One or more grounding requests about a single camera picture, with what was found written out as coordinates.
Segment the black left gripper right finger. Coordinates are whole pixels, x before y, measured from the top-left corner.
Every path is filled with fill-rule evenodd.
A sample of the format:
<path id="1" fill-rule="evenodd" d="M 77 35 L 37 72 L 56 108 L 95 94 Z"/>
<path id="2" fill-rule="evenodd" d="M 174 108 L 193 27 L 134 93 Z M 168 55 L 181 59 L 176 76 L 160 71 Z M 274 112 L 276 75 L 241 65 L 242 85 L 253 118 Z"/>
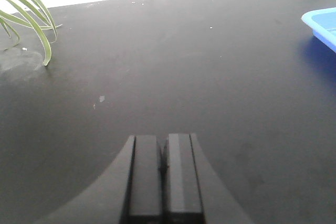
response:
<path id="1" fill-rule="evenodd" d="M 166 223 L 252 223 L 212 168 L 194 133 L 171 133 L 164 147 Z"/>

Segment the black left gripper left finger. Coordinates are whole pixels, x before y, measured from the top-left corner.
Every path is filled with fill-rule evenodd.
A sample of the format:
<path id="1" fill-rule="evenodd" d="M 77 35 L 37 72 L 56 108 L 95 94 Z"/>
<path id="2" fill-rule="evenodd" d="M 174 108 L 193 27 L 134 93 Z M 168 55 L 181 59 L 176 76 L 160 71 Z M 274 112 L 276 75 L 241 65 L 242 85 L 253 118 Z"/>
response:
<path id="1" fill-rule="evenodd" d="M 162 223 L 160 168 L 156 137 L 131 135 L 88 188 L 38 223 Z"/>

